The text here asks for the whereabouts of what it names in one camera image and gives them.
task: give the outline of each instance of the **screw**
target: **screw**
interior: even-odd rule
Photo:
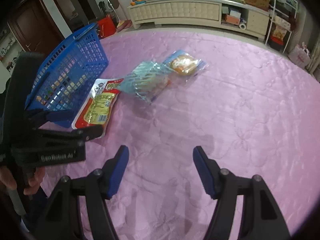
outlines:
[[[256,175],[253,176],[253,179],[254,179],[256,182],[259,182],[259,181],[262,180],[262,177],[261,177],[260,175],[256,174]]]
[[[102,174],[102,169],[95,169],[93,171],[93,174],[96,175],[96,176],[100,176]]]
[[[69,180],[68,176],[62,176],[62,178],[60,179],[62,182],[67,182]]]
[[[228,169],[225,169],[225,168],[222,168],[222,169],[220,170],[220,172],[221,172],[222,175],[228,175],[228,174],[229,174],[229,170],[228,170]]]

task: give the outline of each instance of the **human hand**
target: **human hand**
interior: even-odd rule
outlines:
[[[33,177],[28,179],[29,185],[24,189],[24,195],[33,195],[35,194],[42,182],[45,175],[45,167],[36,168],[36,172]],[[12,176],[11,171],[6,166],[0,167],[0,187],[6,186],[8,189],[16,189],[17,182]]]

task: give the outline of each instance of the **roll of tape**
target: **roll of tape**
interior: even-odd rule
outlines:
[[[247,25],[245,25],[245,23],[240,23],[240,24],[239,24],[239,28],[240,28],[241,30],[245,30],[245,29],[247,29]]]

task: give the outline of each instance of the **quilted pink fabric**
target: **quilted pink fabric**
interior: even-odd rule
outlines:
[[[216,201],[205,194],[192,162],[201,145],[238,176],[261,174],[294,232],[320,189],[320,86],[267,50],[189,32],[134,32],[101,41],[110,60],[102,78],[123,77],[143,60],[162,62],[177,49],[209,67],[194,82],[172,85],[150,106],[120,94],[107,134],[86,143],[87,160],[47,168],[50,195],[62,175],[86,176],[121,144],[130,159],[119,192],[107,201],[121,240],[202,239]],[[59,127],[46,125],[52,129]],[[230,239],[240,226],[238,197]],[[90,236],[85,200],[84,230]]]

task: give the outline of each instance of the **brown circle on wall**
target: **brown circle on wall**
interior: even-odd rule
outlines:
[[[110,0],[110,3],[112,4],[114,9],[118,9],[119,8],[119,1],[118,0]]]

